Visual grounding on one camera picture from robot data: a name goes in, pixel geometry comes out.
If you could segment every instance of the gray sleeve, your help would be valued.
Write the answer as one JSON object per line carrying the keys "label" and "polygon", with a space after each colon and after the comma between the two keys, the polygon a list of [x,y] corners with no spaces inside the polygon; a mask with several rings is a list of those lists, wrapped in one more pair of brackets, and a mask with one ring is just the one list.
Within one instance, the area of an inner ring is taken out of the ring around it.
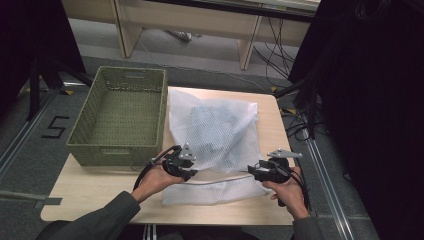
{"label": "gray sleeve", "polygon": [[131,194],[122,192],[104,208],[69,223],[51,239],[116,239],[139,211]]}
{"label": "gray sleeve", "polygon": [[308,217],[293,222],[294,238],[296,240],[324,239],[318,219]]}

